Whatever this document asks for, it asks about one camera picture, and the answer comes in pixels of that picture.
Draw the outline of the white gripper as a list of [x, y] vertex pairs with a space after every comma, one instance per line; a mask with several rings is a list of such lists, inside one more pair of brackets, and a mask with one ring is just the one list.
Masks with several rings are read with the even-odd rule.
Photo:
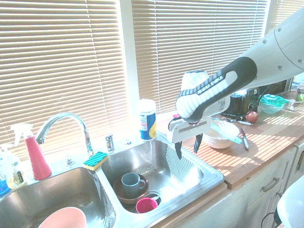
[[211, 117], [203, 118], [197, 123], [189, 123], [184, 119], [177, 117], [173, 118], [168, 124], [167, 140], [175, 143], [175, 151], [178, 159], [182, 159], [181, 146], [182, 141], [195, 136], [193, 145], [194, 152], [197, 153], [202, 141], [203, 133], [211, 128]]

